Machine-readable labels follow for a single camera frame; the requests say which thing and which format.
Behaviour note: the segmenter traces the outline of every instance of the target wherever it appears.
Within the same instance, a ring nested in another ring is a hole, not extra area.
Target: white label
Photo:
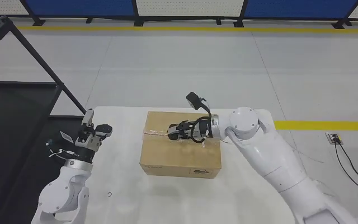
[[[61,136],[62,136],[63,139],[65,139],[65,140],[69,141],[70,143],[74,144],[71,136],[69,136],[68,134],[65,134],[65,133],[63,133],[61,131],[60,131],[60,133],[61,133]]]

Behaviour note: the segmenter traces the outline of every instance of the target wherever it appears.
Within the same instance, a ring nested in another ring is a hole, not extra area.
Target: white wall panel
[[[349,18],[358,18],[358,7],[352,12]]]
[[[0,15],[28,15],[19,0],[0,0]]]
[[[239,16],[243,0],[137,0],[140,16]]]

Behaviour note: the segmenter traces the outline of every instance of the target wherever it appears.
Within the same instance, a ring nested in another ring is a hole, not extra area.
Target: brown cardboard box
[[[196,120],[205,114],[148,112],[140,165],[148,175],[214,178],[222,168],[220,142],[172,141],[166,136],[170,124]]]

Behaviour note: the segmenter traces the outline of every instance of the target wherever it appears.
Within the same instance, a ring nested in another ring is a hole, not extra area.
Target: white table
[[[146,175],[139,159],[148,111],[196,112],[190,108],[95,108],[93,123],[111,125],[113,134],[96,153],[86,182],[90,192],[86,224],[295,223],[280,194],[233,144],[221,143],[222,170],[215,179]],[[232,110],[211,111],[222,115]],[[270,115],[265,122],[273,122]]]

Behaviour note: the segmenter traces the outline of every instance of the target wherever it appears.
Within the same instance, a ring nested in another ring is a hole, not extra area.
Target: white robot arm
[[[255,110],[237,108],[228,116],[217,117],[193,92],[187,99],[195,110],[203,107],[209,116],[172,124],[168,129],[170,139],[191,138],[201,143],[207,137],[228,136],[251,166],[280,193],[299,224],[356,224],[346,209],[318,189],[302,169],[294,149],[275,127],[261,122]]]
[[[74,143],[76,156],[66,160],[59,177],[42,190],[32,224],[84,224],[90,196],[85,183],[91,176],[92,159],[102,141],[112,133],[112,127],[107,124],[94,129],[93,115],[93,110],[89,109],[82,120]],[[60,221],[55,218],[56,213],[69,211],[76,211],[72,220]]]

